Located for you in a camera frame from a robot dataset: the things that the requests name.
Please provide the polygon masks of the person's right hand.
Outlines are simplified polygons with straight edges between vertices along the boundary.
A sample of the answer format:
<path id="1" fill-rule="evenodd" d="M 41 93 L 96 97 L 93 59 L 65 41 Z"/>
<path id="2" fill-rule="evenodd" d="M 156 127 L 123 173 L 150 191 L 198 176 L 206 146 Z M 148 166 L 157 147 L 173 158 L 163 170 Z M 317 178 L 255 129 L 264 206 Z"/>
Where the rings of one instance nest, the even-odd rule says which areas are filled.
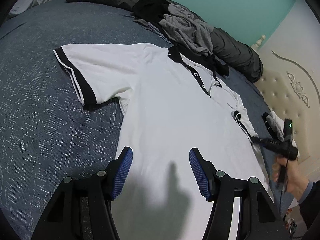
<path id="1" fill-rule="evenodd" d="M 294 198 L 302 203 L 312 189 L 312 183 L 300 172 L 298 161 L 288 160 L 287 158 L 277 156 L 272 166 L 272 179 L 276 182 L 280 175 L 280 168 L 285 167 L 287 171 L 287 191 Z"/>

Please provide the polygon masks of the person's right forearm sleeve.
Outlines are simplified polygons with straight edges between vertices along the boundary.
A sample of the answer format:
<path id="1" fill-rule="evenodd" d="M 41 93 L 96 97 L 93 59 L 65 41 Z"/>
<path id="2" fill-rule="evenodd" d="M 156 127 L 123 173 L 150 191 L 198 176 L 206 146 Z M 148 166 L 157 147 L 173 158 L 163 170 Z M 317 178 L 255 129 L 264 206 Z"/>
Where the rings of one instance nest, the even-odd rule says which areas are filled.
<path id="1" fill-rule="evenodd" d="M 320 239 L 319 237 L 319 197 L 320 181 L 309 182 L 301 199 L 298 201 L 300 214 L 307 227 L 302 239 Z"/>

